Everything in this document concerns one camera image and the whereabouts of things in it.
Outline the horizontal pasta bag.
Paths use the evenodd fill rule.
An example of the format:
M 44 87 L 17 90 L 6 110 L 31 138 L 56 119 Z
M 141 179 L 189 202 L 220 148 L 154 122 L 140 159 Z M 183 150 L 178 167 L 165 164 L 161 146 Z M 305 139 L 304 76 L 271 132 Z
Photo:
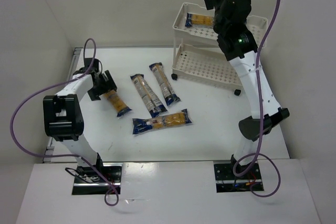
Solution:
M 151 119 L 132 119 L 133 135 L 142 134 L 149 131 L 156 131 L 168 127 L 178 127 L 182 125 L 192 124 L 188 110 L 184 109 L 180 112 L 158 116 Z

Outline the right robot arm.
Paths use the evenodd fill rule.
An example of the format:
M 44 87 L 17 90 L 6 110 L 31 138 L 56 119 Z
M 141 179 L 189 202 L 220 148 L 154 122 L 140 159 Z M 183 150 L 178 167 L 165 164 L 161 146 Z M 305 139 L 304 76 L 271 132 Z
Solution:
M 251 115 L 238 123 L 242 140 L 231 157 L 233 173 L 244 176 L 255 164 L 264 135 L 289 117 L 276 100 L 260 62 L 263 38 L 256 43 L 247 28 L 251 0 L 204 0 L 214 10 L 213 30 L 226 60 L 236 71 L 248 99 Z

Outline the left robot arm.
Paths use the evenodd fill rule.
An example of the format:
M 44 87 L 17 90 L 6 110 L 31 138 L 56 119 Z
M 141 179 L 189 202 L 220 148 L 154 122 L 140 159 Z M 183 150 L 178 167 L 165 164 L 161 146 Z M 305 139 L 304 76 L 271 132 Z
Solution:
M 88 58 L 84 63 L 62 90 L 44 97 L 44 127 L 47 136 L 61 142 L 72 155 L 76 155 L 80 170 L 92 176 L 94 171 L 90 166 L 102 172 L 103 161 L 84 136 L 80 101 L 86 94 L 91 101 L 98 101 L 103 94 L 115 91 L 117 86 L 110 72 L 102 71 L 100 60 Z

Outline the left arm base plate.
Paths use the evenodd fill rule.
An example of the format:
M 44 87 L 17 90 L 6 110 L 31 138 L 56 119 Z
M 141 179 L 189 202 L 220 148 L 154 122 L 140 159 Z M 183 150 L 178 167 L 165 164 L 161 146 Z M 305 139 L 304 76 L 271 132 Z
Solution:
M 122 168 L 122 163 L 104 163 L 100 171 L 118 194 L 121 192 Z M 108 190 L 111 190 L 110 194 L 115 194 L 109 184 L 90 167 L 66 167 L 65 171 L 74 178 L 72 195 L 104 195 Z

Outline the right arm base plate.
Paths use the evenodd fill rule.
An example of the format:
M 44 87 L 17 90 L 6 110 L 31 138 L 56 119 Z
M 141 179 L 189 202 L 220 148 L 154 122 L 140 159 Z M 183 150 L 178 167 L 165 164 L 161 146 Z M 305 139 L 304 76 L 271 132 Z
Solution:
M 230 161 L 214 162 L 213 166 L 217 193 L 250 191 L 250 186 L 254 191 L 264 191 L 258 163 L 243 177 L 233 174 Z

